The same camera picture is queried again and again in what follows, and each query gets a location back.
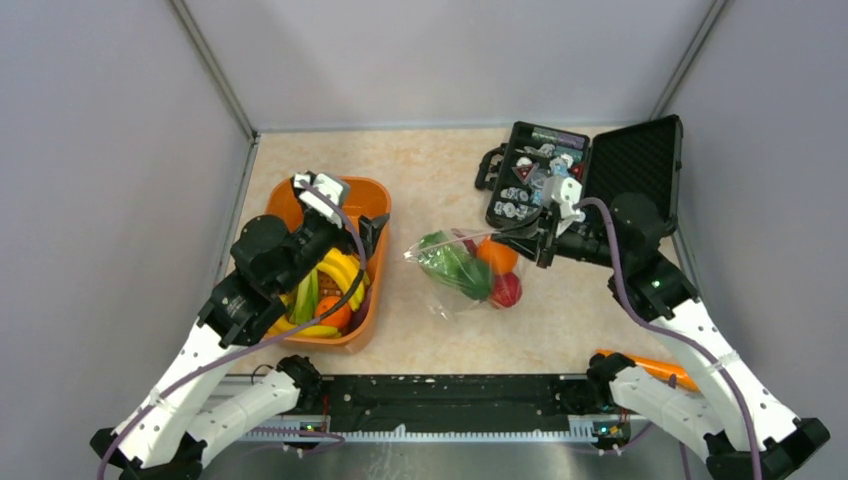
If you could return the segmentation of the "green lime toy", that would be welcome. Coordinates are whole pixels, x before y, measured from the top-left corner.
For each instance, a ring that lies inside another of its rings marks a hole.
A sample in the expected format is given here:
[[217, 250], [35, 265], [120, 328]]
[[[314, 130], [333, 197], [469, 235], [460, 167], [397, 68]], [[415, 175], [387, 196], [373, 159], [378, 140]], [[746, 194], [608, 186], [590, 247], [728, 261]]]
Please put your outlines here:
[[457, 276], [461, 292], [474, 301], [486, 300], [492, 292], [494, 274], [484, 262], [466, 263]]

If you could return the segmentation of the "clear zip top bag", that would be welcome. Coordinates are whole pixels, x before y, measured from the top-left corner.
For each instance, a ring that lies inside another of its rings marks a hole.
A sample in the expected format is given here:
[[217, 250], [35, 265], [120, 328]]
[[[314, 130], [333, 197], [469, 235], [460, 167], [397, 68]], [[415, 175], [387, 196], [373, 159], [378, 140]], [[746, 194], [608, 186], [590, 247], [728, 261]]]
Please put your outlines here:
[[420, 237], [404, 259], [430, 285], [430, 310], [445, 319], [484, 307], [503, 310], [524, 295], [525, 261], [485, 231], [437, 230]]

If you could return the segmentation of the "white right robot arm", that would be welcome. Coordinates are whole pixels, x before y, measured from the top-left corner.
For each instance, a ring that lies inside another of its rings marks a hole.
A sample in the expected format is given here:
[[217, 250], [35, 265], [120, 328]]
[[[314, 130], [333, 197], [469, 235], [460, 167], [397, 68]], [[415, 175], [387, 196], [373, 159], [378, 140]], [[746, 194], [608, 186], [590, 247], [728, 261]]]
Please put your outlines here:
[[555, 256], [612, 269], [628, 316], [658, 339], [697, 386], [687, 394], [615, 353], [594, 362], [586, 385], [600, 412], [618, 406], [650, 420], [695, 453], [714, 479], [785, 479], [829, 440], [760, 381], [712, 320], [696, 287], [659, 250], [668, 230], [657, 206], [627, 192], [611, 204], [557, 194], [533, 217], [495, 234], [541, 267]]

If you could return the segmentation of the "red apple toy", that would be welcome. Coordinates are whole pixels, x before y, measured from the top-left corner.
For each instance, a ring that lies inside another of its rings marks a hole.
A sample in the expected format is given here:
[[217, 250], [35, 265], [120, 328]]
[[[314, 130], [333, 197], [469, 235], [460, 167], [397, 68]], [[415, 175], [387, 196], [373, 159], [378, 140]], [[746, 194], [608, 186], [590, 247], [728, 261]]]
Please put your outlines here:
[[498, 309], [514, 307], [523, 295], [521, 279], [515, 273], [506, 273], [494, 277], [493, 289], [488, 297], [489, 303]]

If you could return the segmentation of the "green napa cabbage toy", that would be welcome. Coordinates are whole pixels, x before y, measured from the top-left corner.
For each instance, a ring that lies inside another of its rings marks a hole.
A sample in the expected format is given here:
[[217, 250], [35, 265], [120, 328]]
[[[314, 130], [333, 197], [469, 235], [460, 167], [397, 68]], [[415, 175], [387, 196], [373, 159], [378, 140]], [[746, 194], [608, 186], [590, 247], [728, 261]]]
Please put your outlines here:
[[462, 242], [452, 242], [442, 231], [426, 234], [418, 243], [418, 265], [431, 279], [454, 289], [460, 290], [458, 273], [474, 259], [480, 262]]

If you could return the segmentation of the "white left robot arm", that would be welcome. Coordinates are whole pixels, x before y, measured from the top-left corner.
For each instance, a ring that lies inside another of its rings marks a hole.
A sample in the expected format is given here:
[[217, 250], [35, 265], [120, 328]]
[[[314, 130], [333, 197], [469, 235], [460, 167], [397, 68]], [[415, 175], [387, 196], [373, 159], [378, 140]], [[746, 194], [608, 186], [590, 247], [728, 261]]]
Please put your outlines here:
[[282, 295], [334, 248], [370, 258], [388, 219], [352, 219], [330, 207], [306, 207], [295, 230], [275, 215], [251, 219], [231, 248], [234, 271], [213, 288], [165, 373], [133, 414], [92, 436], [100, 458], [96, 478], [115, 466], [122, 479], [198, 479], [272, 415], [314, 410], [321, 397], [318, 372], [298, 356], [218, 406], [204, 404], [234, 363], [273, 340], [271, 327], [289, 311]]

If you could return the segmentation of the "orange fruit toy back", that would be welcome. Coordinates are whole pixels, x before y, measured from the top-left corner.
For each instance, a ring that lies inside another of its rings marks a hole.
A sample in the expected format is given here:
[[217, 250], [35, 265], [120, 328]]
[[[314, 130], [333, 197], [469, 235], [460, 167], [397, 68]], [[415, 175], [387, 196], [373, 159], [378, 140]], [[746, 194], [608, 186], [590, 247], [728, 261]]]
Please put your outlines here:
[[512, 248], [485, 237], [477, 247], [476, 256], [486, 263], [495, 275], [505, 275], [516, 267], [519, 255]]

